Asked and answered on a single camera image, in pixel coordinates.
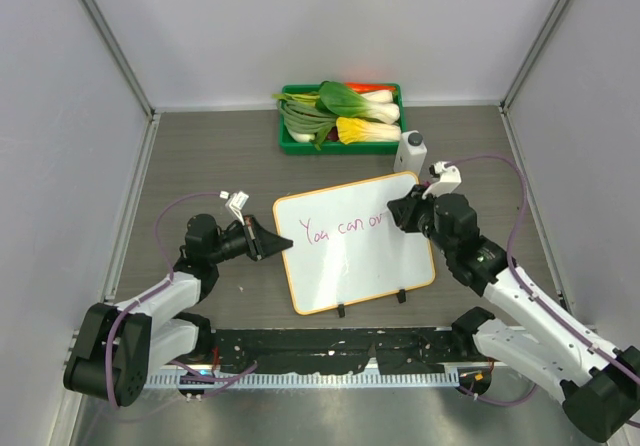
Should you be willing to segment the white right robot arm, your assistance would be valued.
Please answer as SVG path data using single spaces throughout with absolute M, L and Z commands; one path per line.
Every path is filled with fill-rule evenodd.
M 421 233 L 443 254 L 452 276 L 519 321 L 506 326 L 476 307 L 452 325 L 451 346 L 465 361 L 480 355 L 508 365 L 545 390 L 585 436 L 607 442 L 639 411 L 639 351 L 600 337 L 552 300 L 483 236 L 461 194 L 434 196 L 418 185 L 388 202 L 395 225 Z

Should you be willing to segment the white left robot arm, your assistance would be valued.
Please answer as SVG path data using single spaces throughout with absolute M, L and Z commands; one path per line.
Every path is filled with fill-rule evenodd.
M 129 300 L 88 309 L 66 364 L 64 387 L 127 407 L 162 366 L 180 357 L 205 363 L 213 351 L 211 323 L 189 310 L 212 292 L 219 264 L 239 256 L 261 261 L 293 244 L 252 215 L 227 228 L 208 214 L 192 217 L 164 279 Z

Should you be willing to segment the orange-framed whiteboard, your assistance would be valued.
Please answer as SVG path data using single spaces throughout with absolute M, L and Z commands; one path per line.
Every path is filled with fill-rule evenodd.
M 432 284 L 430 242 L 404 233 L 387 204 L 418 178 L 394 173 L 282 197 L 273 205 L 294 310 L 311 315 Z

